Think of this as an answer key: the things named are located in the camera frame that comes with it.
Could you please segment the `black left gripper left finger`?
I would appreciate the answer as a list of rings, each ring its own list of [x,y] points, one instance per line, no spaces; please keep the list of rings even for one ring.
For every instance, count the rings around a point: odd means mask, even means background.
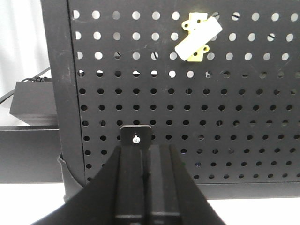
[[[37,225],[141,225],[144,222],[141,151],[118,146],[99,173]]]

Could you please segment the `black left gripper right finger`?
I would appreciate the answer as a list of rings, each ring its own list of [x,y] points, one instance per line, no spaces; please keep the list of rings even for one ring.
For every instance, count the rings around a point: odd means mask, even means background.
[[[186,171],[174,146],[150,146],[148,171],[146,224],[224,224]]]

